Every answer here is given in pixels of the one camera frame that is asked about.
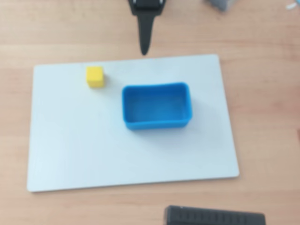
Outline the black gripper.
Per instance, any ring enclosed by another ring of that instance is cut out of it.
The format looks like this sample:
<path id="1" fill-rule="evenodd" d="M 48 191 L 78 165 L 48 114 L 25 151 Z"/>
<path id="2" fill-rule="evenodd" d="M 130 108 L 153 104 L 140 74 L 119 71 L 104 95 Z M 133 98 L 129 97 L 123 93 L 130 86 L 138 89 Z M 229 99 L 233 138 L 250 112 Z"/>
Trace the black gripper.
<path id="1" fill-rule="evenodd" d="M 132 14 L 137 15 L 140 49 L 142 55 L 146 55 L 151 43 L 154 18 L 161 15 L 165 0 L 128 0 L 128 3 Z"/>

